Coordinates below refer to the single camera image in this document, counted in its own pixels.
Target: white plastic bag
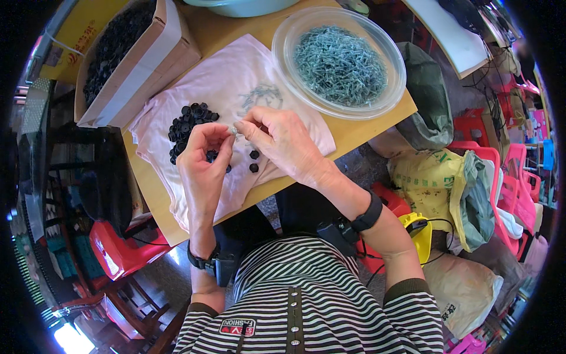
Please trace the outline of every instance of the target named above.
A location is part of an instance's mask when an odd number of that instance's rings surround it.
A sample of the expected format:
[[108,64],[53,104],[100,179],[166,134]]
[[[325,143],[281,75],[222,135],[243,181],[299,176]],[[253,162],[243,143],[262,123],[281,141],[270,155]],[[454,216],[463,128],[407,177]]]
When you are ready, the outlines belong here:
[[[430,259],[439,255],[432,250]],[[444,325],[458,339],[485,321],[503,285],[486,266],[450,254],[425,265],[423,272]]]

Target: striped shirt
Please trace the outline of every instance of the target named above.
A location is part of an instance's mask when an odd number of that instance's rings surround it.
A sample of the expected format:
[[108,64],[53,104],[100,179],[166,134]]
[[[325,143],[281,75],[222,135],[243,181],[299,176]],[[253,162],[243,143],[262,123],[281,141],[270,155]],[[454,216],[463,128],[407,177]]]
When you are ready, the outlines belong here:
[[242,262],[235,304],[193,303],[174,353],[442,353],[436,301],[422,279],[395,284],[384,306],[354,259],[314,237],[282,238]]

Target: right hand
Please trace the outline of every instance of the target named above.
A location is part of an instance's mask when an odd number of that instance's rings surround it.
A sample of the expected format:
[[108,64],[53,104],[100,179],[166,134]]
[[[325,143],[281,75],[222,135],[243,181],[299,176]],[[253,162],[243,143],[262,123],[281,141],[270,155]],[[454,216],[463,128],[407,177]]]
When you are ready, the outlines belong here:
[[329,160],[322,156],[304,123],[291,110],[255,106],[234,127],[301,184],[314,187],[326,170]]

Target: floor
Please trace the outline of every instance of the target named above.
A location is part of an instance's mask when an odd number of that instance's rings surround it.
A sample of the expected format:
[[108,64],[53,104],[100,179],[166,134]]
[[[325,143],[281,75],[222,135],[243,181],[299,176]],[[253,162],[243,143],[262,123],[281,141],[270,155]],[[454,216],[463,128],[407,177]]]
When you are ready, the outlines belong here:
[[[464,80],[459,80],[446,56],[439,49],[433,50],[431,57],[441,67],[453,117],[461,115],[466,108],[483,106],[485,100],[483,95],[474,88],[464,87],[472,84],[470,76]],[[343,173],[365,188],[369,187],[374,181],[380,181],[383,184],[389,183],[387,162],[387,159],[375,153],[367,143],[336,160],[337,166]],[[273,227],[278,228],[279,219],[275,197],[271,196],[261,201],[258,203],[258,206]],[[432,247],[440,250],[446,249],[444,232],[435,231],[433,233]],[[177,311],[191,296],[190,264],[186,253],[187,242],[183,242],[166,256],[147,265],[135,275],[136,280],[146,289],[158,305],[166,302],[171,305],[171,309],[161,318],[161,322],[164,324],[168,324],[171,321]],[[365,284],[371,274],[361,264],[359,269],[360,281]],[[375,276],[369,286],[369,290],[381,303],[385,294],[385,275]],[[226,307],[232,305],[233,302],[231,287],[228,287],[226,289]]]

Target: table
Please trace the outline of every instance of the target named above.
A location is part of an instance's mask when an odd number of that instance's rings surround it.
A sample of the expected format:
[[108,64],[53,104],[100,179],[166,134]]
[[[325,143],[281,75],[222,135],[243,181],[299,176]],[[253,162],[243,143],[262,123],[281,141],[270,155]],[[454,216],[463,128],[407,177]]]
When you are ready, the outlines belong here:
[[491,53],[480,36],[458,24],[438,0],[402,0],[438,43],[461,80],[487,64]]
[[[274,14],[240,19],[219,16],[206,8],[195,8],[192,6],[184,6],[181,11],[187,18],[187,24],[202,52],[203,59],[206,59],[227,44],[247,33],[252,34],[268,48],[271,48],[273,34],[281,22],[290,14],[310,6],[338,7],[338,4],[335,0],[303,0],[292,7]],[[392,111],[374,120],[354,122],[340,120],[322,114],[336,144],[336,151],[327,157],[332,160],[337,159],[399,123],[416,111],[417,107],[413,99],[409,92],[405,90],[401,101]],[[175,218],[173,218],[173,214],[169,212],[171,200],[163,183],[161,183],[161,180],[151,165],[136,155],[135,151],[137,145],[133,144],[132,135],[128,131],[127,126],[122,129],[122,135],[128,158],[141,193],[163,235],[171,246],[187,240],[189,238],[188,233],[179,227],[179,224]],[[242,208],[226,215],[218,222],[245,210],[270,195],[290,186],[292,183],[294,183],[294,180],[286,176],[253,188],[248,193]]]

